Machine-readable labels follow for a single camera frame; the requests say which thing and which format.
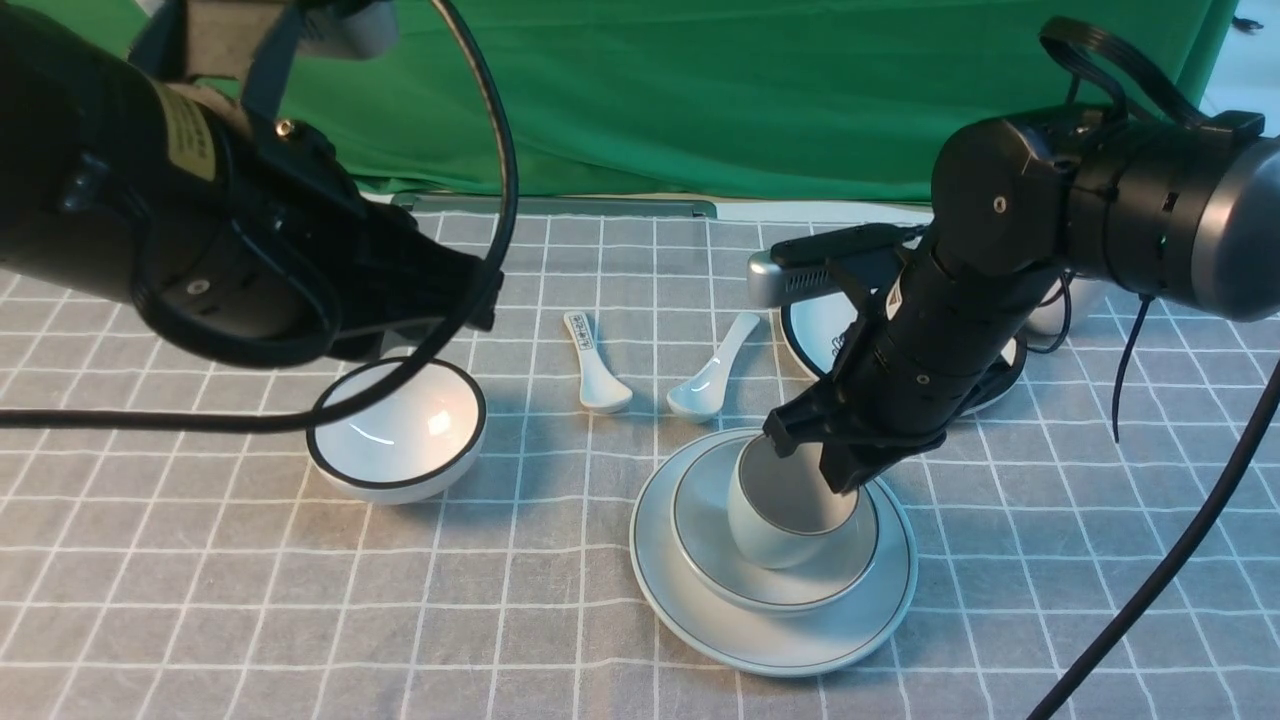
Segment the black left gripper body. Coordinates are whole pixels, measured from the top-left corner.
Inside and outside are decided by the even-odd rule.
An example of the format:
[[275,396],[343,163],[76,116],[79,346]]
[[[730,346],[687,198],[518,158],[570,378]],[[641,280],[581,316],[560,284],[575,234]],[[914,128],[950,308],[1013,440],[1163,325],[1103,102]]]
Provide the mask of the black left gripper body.
[[352,359],[396,331],[449,341],[490,331],[503,238],[479,258],[422,234],[402,208],[360,195],[319,131],[294,120],[253,131],[239,174],[239,236],[253,269],[239,296],[266,322],[268,363]]

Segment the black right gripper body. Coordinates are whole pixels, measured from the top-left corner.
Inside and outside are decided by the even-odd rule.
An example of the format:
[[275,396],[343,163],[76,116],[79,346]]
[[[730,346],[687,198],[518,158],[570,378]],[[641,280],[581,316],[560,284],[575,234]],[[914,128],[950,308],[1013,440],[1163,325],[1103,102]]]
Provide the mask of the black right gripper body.
[[771,411],[764,436],[780,457],[820,448],[836,495],[940,447],[950,424],[1061,268],[1051,260],[988,274],[928,234],[897,251],[897,278],[872,292],[845,260],[826,270],[856,309],[833,369]]

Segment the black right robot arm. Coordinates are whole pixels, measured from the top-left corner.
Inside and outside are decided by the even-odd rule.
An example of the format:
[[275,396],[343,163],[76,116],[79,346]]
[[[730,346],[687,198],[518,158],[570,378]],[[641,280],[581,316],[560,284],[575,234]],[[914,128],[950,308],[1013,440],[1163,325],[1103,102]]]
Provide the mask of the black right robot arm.
[[1198,127],[1085,105],[980,120],[934,163],[920,243],[896,273],[835,268],[858,311],[831,373],[774,409],[781,457],[820,448],[845,495],[943,443],[1062,272],[1230,322],[1277,311],[1277,141],[1260,114]]

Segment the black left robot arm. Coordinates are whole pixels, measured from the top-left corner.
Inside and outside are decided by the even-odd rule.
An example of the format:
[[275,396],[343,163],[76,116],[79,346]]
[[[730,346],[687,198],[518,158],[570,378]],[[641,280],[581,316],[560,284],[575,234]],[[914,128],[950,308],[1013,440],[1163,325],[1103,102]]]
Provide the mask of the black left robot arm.
[[189,354],[284,368],[458,315],[493,328],[500,265],[358,191],[282,115],[294,59],[361,61],[389,1],[146,1],[127,58],[3,4],[3,269],[129,305]]

